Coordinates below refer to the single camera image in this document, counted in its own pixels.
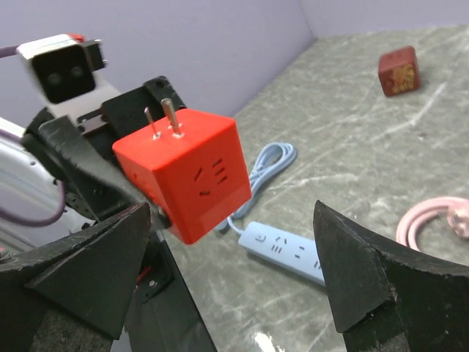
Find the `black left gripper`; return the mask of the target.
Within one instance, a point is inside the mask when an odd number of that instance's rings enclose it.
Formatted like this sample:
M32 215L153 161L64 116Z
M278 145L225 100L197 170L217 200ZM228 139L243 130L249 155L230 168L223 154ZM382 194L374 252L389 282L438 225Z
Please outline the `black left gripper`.
M163 118L160 102L164 98L170 98L176 109L185 108L164 76L119 92L75 122L67 115L54 117L45 107L26 127L21 143L64 183L66 203L81 215L102 220L128 205L146 202L152 227L167 229L169 218L125 177L112 151L118 139L147 126L145 109L153 120Z

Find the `blue power strip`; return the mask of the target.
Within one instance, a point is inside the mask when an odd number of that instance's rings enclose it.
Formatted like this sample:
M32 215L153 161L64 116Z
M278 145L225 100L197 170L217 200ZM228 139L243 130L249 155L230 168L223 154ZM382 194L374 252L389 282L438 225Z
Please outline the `blue power strip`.
M249 253L324 286L314 240L275 227L251 222L238 243Z

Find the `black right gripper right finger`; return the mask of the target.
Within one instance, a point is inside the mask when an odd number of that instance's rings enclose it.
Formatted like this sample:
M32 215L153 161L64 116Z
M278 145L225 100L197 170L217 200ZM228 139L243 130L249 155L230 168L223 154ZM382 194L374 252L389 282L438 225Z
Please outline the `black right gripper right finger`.
M468 267L414 251L318 201L314 235L348 351L467 351Z

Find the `red cube socket adapter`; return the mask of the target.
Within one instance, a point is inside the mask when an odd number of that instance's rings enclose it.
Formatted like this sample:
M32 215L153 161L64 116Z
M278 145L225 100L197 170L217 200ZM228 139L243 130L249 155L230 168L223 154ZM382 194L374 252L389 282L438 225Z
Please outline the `red cube socket adapter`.
M127 179L169 217L170 232L193 244L251 198L237 124L161 101L165 116L113 144Z

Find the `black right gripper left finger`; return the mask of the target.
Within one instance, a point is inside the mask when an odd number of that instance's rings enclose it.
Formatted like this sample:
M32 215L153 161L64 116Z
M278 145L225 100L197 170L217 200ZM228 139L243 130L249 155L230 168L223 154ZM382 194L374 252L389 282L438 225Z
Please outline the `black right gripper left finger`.
M151 221L148 204L1 261L2 351L109 351Z

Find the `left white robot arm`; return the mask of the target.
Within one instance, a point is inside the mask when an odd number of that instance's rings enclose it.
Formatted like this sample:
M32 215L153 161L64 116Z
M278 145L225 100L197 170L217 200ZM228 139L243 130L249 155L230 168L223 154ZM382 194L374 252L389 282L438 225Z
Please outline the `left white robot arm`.
M167 77L158 76L106 101L101 110L82 114L75 129L103 161L116 166L112 143L146 125L145 106L154 119L162 117L159 103L164 98L171 98L178 110L185 108ZM64 227L66 236L94 225L94 210L110 215L123 205L103 178L91 180L79 169L68 180L59 171L38 135L50 118L42 109L28 128L1 120L1 245L13 252L58 240L60 236L51 232L55 223Z

